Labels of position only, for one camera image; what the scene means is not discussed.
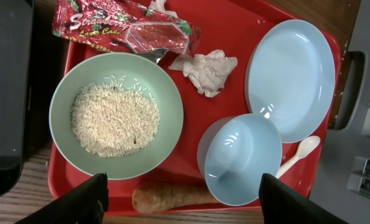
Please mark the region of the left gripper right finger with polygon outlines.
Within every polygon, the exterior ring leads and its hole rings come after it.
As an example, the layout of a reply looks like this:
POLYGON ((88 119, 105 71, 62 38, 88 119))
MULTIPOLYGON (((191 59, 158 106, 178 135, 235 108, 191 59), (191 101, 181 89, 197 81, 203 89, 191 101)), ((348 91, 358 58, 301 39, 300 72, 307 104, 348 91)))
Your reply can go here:
POLYGON ((271 174, 264 174, 259 200, 265 224, 347 224, 271 174))

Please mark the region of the white plastic spoon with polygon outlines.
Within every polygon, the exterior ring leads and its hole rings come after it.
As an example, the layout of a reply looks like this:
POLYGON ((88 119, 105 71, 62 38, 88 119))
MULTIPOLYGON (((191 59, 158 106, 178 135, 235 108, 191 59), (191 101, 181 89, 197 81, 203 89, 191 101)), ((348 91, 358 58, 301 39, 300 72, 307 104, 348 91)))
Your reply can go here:
POLYGON ((295 165, 299 160, 304 159, 308 156, 311 152, 315 150, 316 147, 320 144, 320 137, 319 136, 309 136, 302 140, 298 148, 296 150, 295 155, 290 158, 286 163, 281 165, 276 174, 276 178, 280 178, 284 173, 286 173, 293 165, 295 165))

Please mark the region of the light blue plate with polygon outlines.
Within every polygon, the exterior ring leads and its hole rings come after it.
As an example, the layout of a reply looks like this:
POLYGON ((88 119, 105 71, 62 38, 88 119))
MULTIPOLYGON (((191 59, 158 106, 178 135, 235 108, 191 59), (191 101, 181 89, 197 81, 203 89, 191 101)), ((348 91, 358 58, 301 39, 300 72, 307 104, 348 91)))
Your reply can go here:
POLYGON ((271 28, 254 49, 245 73, 249 111, 269 119, 282 142, 311 135, 331 105, 334 58, 313 24, 290 19, 271 28))

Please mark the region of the light blue small bowl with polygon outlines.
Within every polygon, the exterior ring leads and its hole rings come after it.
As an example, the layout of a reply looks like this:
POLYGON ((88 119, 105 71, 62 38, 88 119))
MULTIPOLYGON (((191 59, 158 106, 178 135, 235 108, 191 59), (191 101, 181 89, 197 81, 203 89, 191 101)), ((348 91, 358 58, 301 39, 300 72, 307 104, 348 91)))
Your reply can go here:
POLYGON ((262 176, 275 176, 281 161, 278 129, 269 119, 251 113, 215 121, 197 147, 197 164, 207 188, 229 206, 257 200, 262 176))

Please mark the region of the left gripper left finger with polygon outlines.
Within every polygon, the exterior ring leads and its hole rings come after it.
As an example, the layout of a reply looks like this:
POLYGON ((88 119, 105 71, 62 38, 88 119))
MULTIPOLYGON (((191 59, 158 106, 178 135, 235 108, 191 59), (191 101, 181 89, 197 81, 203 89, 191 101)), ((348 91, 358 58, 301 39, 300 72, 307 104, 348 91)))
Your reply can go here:
POLYGON ((108 206, 108 177, 99 173, 16 223, 100 224, 108 206))

